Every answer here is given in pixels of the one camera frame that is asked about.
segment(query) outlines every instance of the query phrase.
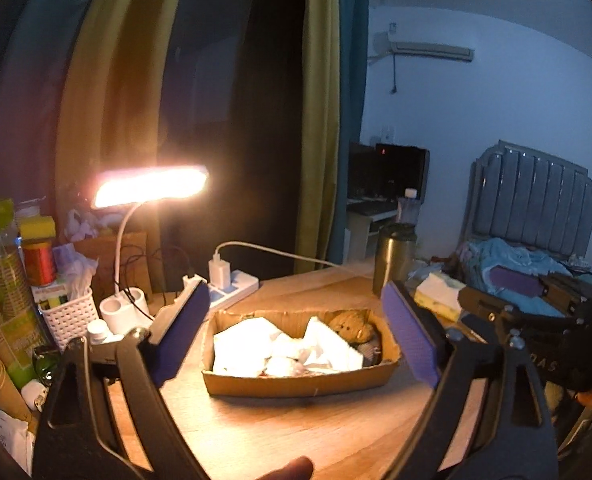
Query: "screw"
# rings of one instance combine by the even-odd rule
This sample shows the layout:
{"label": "screw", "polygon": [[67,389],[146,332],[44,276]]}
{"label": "screw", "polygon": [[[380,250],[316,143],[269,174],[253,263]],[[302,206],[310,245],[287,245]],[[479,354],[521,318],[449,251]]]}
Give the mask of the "screw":
{"label": "screw", "polygon": [[458,330],[457,328],[448,328],[447,329],[447,339],[451,341],[460,341],[464,338],[463,333]]}
{"label": "screw", "polygon": [[525,348],[525,341],[522,339],[522,337],[513,336],[511,339],[509,339],[509,346],[517,350],[522,350]]}

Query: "white cable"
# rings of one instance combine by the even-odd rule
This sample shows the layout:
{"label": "white cable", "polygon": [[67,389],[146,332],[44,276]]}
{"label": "white cable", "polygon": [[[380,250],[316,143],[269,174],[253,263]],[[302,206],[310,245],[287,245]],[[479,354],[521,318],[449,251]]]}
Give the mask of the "white cable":
{"label": "white cable", "polygon": [[136,212],[136,209],[143,205],[143,203],[144,202],[138,202],[131,206],[125,215],[125,218],[123,218],[122,222],[120,222],[118,234],[116,235],[116,259],[113,263],[113,286],[116,290],[116,297],[120,295],[120,246],[122,244],[122,235],[125,232],[125,227],[127,226],[127,222],[131,218],[131,215],[133,215]]}
{"label": "white cable", "polygon": [[249,247],[252,249],[258,249],[260,251],[265,251],[267,253],[277,254],[278,256],[286,256],[288,258],[293,258],[295,260],[304,260],[306,262],[313,262],[315,264],[322,264],[329,267],[335,267],[336,269],[344,270],[345,272],[349,272],[349,274],[354,274],[356,276],[360,276],[362,278],[370,278],[371,276],[364,276],[360,272],[355,272],[354,270],[348,269],[346,266],[334,264],[332,262],[328,262],[326,260],[319,260],[318,258],[310,258],[309,256],[300,256],[300,254],[293,254],[293,253],[286,253],[285,251],[279,251],[278,249],[272,249],[271,247],[265,247],[263,245],[257,244],[250,244],[249,242],[238,242],[238,241],[231,241],[231,242],[223,242],[214,251],[214,254],[220,254],[220,250],[223,247],[228,246],[240,246],[240,247]]}

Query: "wall outlet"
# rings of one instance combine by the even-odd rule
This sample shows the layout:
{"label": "wall outlet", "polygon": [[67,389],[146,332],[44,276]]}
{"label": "wall outlet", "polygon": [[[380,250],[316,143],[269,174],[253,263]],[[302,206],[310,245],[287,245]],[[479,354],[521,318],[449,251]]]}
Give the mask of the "wall outlet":
{"label": "wall outlet", "polygon": [[383,144],[393,144],[395,133],[396,128],[394,126],[382,126],[380,128],[380,142]]}

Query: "cardboard box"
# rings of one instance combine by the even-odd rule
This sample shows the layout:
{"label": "cardboard box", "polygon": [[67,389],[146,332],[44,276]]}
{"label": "cardboard box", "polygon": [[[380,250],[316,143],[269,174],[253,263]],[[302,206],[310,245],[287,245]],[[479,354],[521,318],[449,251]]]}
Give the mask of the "cardboard box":
{"label": "cardboard box", "polygon": [[334,316],[343,312],[335,311],[297,311],[276,312],[257,310],[251,314],[231,314],[217,311],[209,321],[202,342],[202,378],[209,395],[235,397],[317,397],[331,394],[344,394],[358,390],[367,390],[382,386],[389,381],[400,361],[400,347],[389,330],[387,322],[376,316],[371,310],[359,310],[367,315],[382,337],[382,361],[376,366],[361,368],[354,372],[342,372],[331,375],[311,375],[302,377],[229,377],[212,372],[214,364],[214,334],[228,329],[234,324],[250,317],[264,317],[274,323],[288,336],[302,338],[307,323],[312,316],[317,316],[324,323],[329,323]]}

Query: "white container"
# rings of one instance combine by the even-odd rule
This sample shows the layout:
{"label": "white container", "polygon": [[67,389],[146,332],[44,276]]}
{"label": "white container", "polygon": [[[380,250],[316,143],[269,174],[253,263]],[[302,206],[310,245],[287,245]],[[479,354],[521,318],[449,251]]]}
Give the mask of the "white container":
{"label": "white container", "polygon": [[135,287],[130,287],[129,291],[140,310],[133,306],[122,291],[119,295],[114,294],[100,302],[100,314],[114,334],[125,335],[133,328],[151,326],[152,319],[148,317],[149,307],[144,299],[144,292]]}
{"label": "white container", "polygon": [[114,335],[103,319],[94,319],[87,325],[87,337],[92,345],[102,345],[120,341],[122,335]]}
{"label": "white container", "polygon": [[71,339],[85,336],[87,325],[98,319],[91,288],[87,288],[87,293],[78,300],[48,310],[39,310],[61,352],[64,352]]}

